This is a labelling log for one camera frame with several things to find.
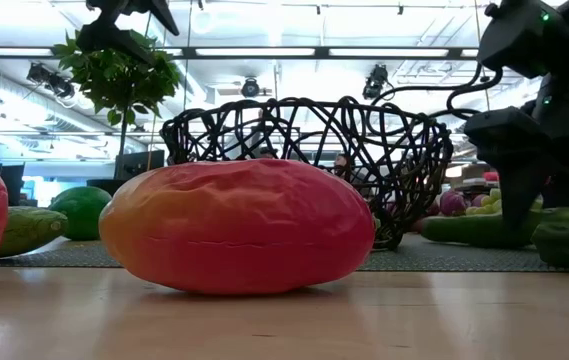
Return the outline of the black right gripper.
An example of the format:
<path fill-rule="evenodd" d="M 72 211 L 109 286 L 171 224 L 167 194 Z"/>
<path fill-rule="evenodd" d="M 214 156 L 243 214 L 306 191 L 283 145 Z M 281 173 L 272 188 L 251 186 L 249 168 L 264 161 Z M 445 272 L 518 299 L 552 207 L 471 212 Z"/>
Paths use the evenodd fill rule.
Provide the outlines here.
<path fill-rule="evenodd" d="M 548 157 L 569 169 L 569 78 L 547 75 L 537 98 L 520 108 L 507 107 L 472 116 L 465 134 L 478 157 L 498 168 L 512 158 Z M 546 182 L 540 167 L 498 170 L 503 228 L 509 235 L 531 234 L 541 213 L 533 204 Z M 552 176 L 543 188 L 543 207 L 569 207 L 569 175 Z"/>

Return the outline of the long green cucumber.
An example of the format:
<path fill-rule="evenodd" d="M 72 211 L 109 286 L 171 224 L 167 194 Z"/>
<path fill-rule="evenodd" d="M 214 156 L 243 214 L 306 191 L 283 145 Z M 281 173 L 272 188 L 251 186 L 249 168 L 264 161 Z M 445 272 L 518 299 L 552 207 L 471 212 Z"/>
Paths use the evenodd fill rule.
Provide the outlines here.
<path fill-rule="evenodd" d="M 532 234 L 545 215 L 542 211 L 529 211 L 517 227 L 505 222 L 501 213 L 431 216 L 420 220 L 417 230 L 422 237 L 438 243 L 457 243 L 477 248 L 522 248 L 532 244 Z"/>

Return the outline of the purple grapes bunch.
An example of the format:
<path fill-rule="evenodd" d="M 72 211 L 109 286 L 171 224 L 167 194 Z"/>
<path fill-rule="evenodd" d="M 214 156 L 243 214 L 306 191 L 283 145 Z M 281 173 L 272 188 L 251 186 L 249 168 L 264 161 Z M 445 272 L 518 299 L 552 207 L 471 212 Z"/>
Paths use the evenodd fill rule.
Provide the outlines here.
<path fill-rule="evenodd" d="M 486 194 L 477 194 L 468 198 L 460 192 L 446 191 L 428 207 L 426 215 L 447 217 L 465 215 L 468 208 L 480 207 L 482 200 L 486 197 Z"/>

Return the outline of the green grape bunch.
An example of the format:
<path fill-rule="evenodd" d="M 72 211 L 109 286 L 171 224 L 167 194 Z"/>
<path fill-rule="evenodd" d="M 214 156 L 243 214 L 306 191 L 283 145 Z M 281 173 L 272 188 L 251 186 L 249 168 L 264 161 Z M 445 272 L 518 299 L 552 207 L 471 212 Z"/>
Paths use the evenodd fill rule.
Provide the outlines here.
<path fill-rule="evenodd" d="M 502 194 L 499 188 L 492 188 L 488 194 L 475 196 L 471 205 L 466 209 L 465 214 L 488 215 L 502 212 Z"/>

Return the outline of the striped green squash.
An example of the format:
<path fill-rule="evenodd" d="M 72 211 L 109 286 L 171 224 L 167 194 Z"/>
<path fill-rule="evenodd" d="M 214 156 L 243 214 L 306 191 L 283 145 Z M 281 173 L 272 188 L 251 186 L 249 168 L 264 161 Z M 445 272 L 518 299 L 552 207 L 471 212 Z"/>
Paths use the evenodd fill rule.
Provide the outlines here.
<path fill-rule="evenodd" d="M 68 229 L 66 215 L 45 208 L 12 206 L 0 245 L 0 258 L 37 250 Z"/>

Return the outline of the black ceiling spotlight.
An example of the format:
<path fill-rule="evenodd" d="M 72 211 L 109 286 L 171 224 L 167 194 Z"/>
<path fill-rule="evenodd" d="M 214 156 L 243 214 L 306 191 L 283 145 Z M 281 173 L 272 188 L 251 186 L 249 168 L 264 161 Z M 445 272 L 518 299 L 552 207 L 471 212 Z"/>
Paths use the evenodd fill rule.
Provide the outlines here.
<path fill-rule="evenodd" d="M 244 98 L 255 98 L 260 94 L 260 86 L 256 78 L 247 77 L 240 89 Z"/>
<path fill-rule="evenodd" d="M 374 100 L 381 95 L 385 85 L 388 83 L 388 71 L 384 64 L 376 64 L 369 76 L 366 78 L 362 91 L 365 100 Z"/>
<path fill-rule="evenodd" d="M 30 65 L 26 79 L 51 91 L 60 99 L 70 99 L 75 95 L 75 89 L 69 80 L 64 79 L 56 72 L 49 71 L 41 63 Z"/>

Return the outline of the round green fruit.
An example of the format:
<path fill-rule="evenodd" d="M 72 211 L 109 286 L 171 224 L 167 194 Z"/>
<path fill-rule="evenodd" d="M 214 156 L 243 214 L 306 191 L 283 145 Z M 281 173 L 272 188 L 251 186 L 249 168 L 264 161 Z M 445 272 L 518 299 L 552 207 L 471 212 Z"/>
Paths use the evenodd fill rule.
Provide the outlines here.
<path fill-rule="evenodd" d="M 68 228 L 64 234 L 66 238 L 73 241 L 93 241 L 100 239 L 100 214 L 111 199 L 108 192 L 97 187 L 74 187 L 58 194 L 49 209 L 67 217 Z"/>

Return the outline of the red orange mango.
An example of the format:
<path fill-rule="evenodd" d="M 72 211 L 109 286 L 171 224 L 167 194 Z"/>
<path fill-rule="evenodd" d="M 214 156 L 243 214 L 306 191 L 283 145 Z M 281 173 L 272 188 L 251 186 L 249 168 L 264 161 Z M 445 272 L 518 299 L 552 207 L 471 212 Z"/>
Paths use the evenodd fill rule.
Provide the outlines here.
<path fill-rule="evenodd" d="M 343 179 L 294 160 L 194 162 L 122 185 L 99 218 L 108 253 L 136 277 L 214 295 L 275 294 L 343 278 L 375 225 Z"/>

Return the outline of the black plant pot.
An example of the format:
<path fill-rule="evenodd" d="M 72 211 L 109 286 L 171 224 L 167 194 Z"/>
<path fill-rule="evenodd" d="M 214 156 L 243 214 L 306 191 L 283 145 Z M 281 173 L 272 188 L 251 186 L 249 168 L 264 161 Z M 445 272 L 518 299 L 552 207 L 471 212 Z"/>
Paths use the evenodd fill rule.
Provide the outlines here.
<path fill-rule="evenodd" d="M 111 196 L 113 196 L 124 183 L 125 180 L 118 179 L 89 179 L 86 181 L 89 187 L 102 189 Z"/>

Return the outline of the black computer monitor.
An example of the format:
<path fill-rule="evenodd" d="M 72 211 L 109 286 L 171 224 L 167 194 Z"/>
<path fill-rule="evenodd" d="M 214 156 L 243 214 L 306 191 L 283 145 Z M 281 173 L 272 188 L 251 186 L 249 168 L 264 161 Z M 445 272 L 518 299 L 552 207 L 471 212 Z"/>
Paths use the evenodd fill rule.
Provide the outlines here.
<path fill-rule="evenodd" d="M 18 206 L 20 201 L 21 189 L 23 186 L 23 174 L 25 165 L 3 165 L 0 164 L 0 177 L 3 180 L 8 193 L 8 205 Z"/>
<path fill-rule="evenodd" d="M 115 178 L 129 180 L 149 170 L 165 165 L 166 155 L 163 150 L 117 155 L 115 160 Z"/>

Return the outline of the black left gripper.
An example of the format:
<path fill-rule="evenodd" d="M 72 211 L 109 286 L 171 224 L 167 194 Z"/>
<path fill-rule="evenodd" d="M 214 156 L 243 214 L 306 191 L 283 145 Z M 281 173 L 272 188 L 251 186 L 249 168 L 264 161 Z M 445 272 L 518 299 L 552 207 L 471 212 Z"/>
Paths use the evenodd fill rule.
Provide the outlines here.
<path fill-rule="evenodd" d="M 113 25 L 121 14 L 150 12 L 171 34 L 179 34 L 167 0 L 86 0 L 86 6 L 90 11 L 99 8 L 101 13 L 95 21 L 83 26 L 77 35 L 77 46 L 83 52 L 117 50 L 140 62 L 153 64 L 150 52 L 135 40 L 130 31 Z"/>

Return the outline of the green leafy plant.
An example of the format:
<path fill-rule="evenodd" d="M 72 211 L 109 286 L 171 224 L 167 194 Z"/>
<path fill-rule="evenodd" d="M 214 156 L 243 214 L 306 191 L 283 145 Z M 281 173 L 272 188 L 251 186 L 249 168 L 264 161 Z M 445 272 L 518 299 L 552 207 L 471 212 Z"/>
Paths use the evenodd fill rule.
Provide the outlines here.
<path fill-rule="evenodd" d="M 159 117 L 159 105 L 166 97 L 174 96 L 179 86 L 177 65 L 167 52 L 155 48 L 155 38 L 134 30 L 124 34 L 150 57 L 148 62 L 112 48 L 82 50 L 78 41 L 70 37 L 52 49 L 59 59 L 59 68 L 71 72 L 71 81 L 91 100 L 94 112 L 106 109 L 109 124 L 122 126 L 115 177 L 123 171 L 125 137 L 136 115 L 151 113 Z"/>

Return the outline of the grey woven placemat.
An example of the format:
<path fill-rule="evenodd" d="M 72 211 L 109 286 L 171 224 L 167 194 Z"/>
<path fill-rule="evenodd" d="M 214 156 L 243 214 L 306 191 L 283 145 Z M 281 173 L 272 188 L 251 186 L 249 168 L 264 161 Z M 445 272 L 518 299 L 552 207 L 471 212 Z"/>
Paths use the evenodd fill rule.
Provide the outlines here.
<path fill-rule="evenodd" d="M 101 243 L 80 243 L 0 259 L 0 267 L 118 268 Z M 533 247 L 480 249 L 440 244 L 417 235 L 404 237 L 396 251 L 375 251 L 360 267 L 372 272 L 560 272 L 544 263 Z"/>

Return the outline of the person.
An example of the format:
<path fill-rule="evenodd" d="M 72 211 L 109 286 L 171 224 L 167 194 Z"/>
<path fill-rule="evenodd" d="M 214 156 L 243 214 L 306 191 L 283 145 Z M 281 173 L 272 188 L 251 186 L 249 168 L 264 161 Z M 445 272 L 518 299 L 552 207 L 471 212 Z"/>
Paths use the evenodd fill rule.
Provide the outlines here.
<path fill-rule="evenodd" d="M 357 175 L 352 157 L 346 153 L 339 153 L 334 160 L 333 173 L 347 182 L 354 182 Z"/>

